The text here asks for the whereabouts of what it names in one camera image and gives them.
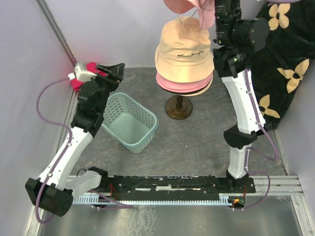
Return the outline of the cream bucket hat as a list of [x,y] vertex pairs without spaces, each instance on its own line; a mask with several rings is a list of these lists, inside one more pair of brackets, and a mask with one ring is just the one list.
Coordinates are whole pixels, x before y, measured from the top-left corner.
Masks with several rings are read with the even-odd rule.
[[206,87],[204,87],[203,89],[201,89],[200,91],[196,91],[196,92],[193,92],[193,93],[190,93],[190,94],[185,94],[184,96],[185,97],[190,97],[190,96],[197,96],[197,95],[203,94],[205,91],[207,91],[209,89],[209,87],[212,84],[212,81],[213,81],[213,79],[211,79],[209,81],[208,85]]

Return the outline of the light pink bucket hat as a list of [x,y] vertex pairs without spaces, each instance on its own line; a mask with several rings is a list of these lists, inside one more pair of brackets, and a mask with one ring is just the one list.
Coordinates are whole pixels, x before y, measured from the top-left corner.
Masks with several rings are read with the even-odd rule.
[[179,15],[195,8],[202,30],[207,30],[215,23],[214,0],[163,0],[163,2],[169,10]]

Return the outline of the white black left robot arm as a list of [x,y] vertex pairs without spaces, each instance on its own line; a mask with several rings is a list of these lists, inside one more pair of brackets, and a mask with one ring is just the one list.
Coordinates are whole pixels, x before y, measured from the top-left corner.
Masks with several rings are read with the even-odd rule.
[[108,173],[96,167],[89,168],[82,176],[68,180],[79,156],[92,141],[104,121],[107,100],[123,80],[125,64],[105,66],[97,64],[91,72],[83,63],[77,63],[67,81],[78,82],[76,112],[70,126],[60,126],[68,131],[60,149],[48,167],[37,179],[29,178],[26,191],[36,209],[43,209],[56,216],[64,216],[74,200],[96,189],[105,191],[109,186]]

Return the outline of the beige bottom hat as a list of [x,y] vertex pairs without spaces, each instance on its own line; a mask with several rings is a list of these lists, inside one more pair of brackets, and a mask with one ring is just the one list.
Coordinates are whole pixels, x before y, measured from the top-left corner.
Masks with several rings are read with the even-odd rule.
[[155,52],[159,75],[176,83],[197,82],[214,71],[211,40],[208,30],[202,30],[193,17],[176,18],[161,31]]

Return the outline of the light blue plastic basket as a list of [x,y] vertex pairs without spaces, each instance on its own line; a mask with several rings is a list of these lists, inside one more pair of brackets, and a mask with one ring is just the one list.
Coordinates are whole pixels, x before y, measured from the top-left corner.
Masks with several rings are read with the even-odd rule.
[[102,128],[135,154],[153,140],[158,127],[157,115],[123,92],[109,96],[103,116]]

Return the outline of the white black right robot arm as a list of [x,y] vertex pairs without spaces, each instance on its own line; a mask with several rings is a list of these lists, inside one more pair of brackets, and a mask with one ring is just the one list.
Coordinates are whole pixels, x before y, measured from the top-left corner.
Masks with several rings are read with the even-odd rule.
[[237,124],[223,134],[230,146],[230,163],[223,186],[238,192],[249,177],[247,160],[252,143],[268,125],[259,111],[252,85],[251,56],[263,49],[269,33],[264,18],[242,19],[240,1],[215,1],[214,66],[230,95]]

